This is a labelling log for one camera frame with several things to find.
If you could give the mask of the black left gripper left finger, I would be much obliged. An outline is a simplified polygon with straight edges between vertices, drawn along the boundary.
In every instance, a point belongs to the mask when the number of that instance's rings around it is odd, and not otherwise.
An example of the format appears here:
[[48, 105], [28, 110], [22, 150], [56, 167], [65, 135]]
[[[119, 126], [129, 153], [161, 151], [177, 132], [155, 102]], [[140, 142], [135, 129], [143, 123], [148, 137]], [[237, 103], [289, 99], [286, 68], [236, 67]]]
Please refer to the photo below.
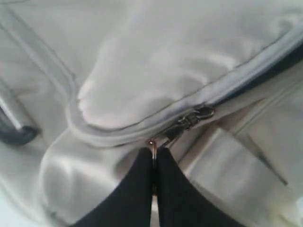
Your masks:
[[141, 148], [114, 191], [74, 227], [149, 227], [152, 208], [152, 152]]

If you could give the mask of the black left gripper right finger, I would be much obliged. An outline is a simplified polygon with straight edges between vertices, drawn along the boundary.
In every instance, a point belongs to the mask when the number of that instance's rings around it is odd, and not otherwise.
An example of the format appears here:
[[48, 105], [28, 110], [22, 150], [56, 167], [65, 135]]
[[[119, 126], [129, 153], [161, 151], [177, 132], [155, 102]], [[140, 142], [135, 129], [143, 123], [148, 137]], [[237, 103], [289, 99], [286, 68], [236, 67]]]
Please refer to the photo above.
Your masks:
[[161, 227], [235, 227], [222, 212], [191, 184], [168, 148], [157, 150], [158, 211]]

